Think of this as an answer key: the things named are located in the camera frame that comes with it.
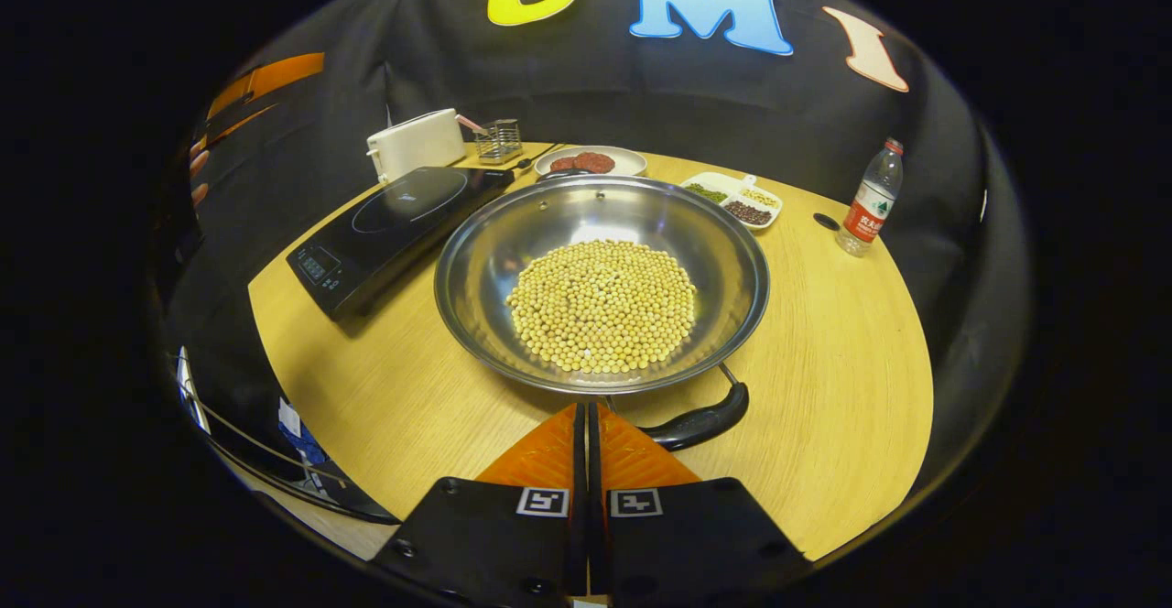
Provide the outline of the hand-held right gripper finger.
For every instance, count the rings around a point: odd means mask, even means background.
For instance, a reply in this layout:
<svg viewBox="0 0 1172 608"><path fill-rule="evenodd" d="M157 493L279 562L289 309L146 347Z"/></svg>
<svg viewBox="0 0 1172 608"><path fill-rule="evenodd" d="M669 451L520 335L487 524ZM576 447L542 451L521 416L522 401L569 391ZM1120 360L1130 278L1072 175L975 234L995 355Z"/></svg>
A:
<svg viewBox="0 0 1172 608"><path fill-rule="evenodd" d="M590 590L611 604L768 604L813 565L732 477L702 480L590 407Z"/></svg>
<svg viewBox="0 0 1172 608"><path fill-rule="evenodd" d="M587 588L586 530L578 404L477 478L437 479L372 563L432 603L568 603Z"/></svg>

